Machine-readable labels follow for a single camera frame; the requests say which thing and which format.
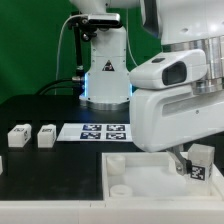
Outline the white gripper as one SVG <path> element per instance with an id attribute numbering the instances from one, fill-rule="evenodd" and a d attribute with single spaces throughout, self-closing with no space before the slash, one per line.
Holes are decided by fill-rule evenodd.
<path id="1" fill-rule="evenodd" d="M 224 91 L 194 95 L 191 87 L 138 89 L 130 102 L 134 144 L 146 152 L 171 148 L 176 171 L 187 173 L 181 144 L 224 131 Z"/>

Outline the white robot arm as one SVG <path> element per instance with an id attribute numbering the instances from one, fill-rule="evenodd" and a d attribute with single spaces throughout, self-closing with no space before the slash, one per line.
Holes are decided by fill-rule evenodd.
<path id="1" fill-rule="evenodd" d="M 83 104 L 126 104 L 133 143 L 168 150 L 224 131 L 224 0 L 70 0 L 92 35 Z M 141 10 L 159 54 L 128 71 L 125 30 L 111 8 Z"/>

